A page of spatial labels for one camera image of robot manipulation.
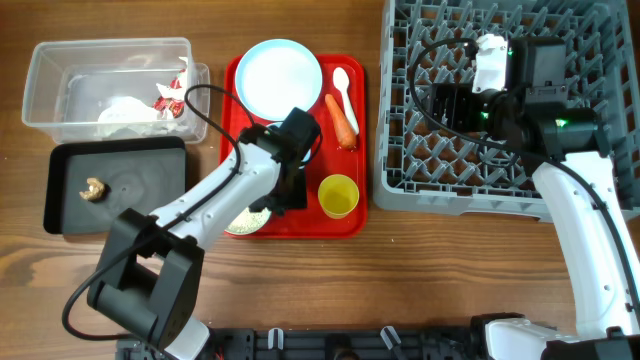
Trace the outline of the pale green rice bowl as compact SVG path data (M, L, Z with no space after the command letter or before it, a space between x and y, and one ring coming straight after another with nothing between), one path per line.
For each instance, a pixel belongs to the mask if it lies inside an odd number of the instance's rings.
M231 235L244 236L257 232L270 220L272 212L264 208L259 212L252 212L245 208L225 229Z

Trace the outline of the white plastic spoon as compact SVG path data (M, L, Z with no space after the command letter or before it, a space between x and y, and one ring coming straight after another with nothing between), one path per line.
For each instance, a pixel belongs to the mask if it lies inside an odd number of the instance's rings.
M333 82L333 86L341 94L344 114L354 134L358 135L360 132L359 125L358 125L357 118L355 116L355 113L348 95L350 80L346 71L342 67L337 67L334 69L333 75L332 75L332 82Z

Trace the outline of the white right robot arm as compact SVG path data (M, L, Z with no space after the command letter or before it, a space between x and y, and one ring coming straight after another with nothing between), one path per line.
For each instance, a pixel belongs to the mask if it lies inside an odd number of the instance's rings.
M544 200L570 275L576 332L518 314L472 321L483 359L635 359L639 260L618 202L605 125L568 104L566 47L555 37L488 34L463 46L469 85L437 84L415 108L435 127L522 161Z

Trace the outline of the light blue bowl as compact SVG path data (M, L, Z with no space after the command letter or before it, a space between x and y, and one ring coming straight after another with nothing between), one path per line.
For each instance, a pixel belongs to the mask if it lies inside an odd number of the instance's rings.
M283 122L272 122L272 123L268 124L266 127L268 129L274 130L274 129L279 129L282 124L283 124ZM303 157L303 159L301 161L301 164L299 166L300 169L303 169L306 166L307 162L311 158L311 155L312 155L312 151L308 150L306 155Z

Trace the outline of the yellow plastic cup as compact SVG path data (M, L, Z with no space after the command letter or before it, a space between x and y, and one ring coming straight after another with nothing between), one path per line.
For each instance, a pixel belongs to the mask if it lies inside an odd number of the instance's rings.
M359 188L354 180L343 174L326 177L319 185L318 200L324 213L332 219L342 219L358 205Z

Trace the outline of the red candy wrapper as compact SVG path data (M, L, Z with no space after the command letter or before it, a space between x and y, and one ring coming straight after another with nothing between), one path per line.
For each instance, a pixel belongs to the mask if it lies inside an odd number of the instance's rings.
M160 95L154 102L153 108L166 118L179 118L185 107L184 96L188 85L188 72L182 69L169 85L156 84Z

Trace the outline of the orange carrot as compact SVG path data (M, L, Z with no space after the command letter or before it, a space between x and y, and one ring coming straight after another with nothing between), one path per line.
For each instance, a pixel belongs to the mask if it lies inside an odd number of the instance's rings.
M349 121L342 112L337 101L331 94L326 94L324 100L333 122L336 139L339 146L342 149L354 149L357 144L356 134L351 128Z

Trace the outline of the large light blue plate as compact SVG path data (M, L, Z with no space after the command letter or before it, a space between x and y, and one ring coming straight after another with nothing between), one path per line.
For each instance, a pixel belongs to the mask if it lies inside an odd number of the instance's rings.
M323 87L314 54L289 39L270 39L250 48L240 59L234 85L242 104L267 121L283 121L293 108L310 110Z

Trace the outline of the brown food scrap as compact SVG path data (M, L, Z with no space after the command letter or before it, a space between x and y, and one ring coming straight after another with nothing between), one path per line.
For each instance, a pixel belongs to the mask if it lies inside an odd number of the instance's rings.
M86 183L87 189L79 192L80 197L89 202L100 201L106 193L106 185L94 177L87 178Z

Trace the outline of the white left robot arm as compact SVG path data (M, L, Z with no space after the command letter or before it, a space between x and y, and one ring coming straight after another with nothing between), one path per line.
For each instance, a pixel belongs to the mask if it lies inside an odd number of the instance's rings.
M70 322L81 295L139 340L171 359L212 359L212 331L193 315L205 252L246 209L282 216L307 206L304 167L323 136L314 117L293 108L277 128L252 122L229 140L232 153L171 203L143 215L123 211L112 223L91 274L69 297L61 322L85 341L95 335Z

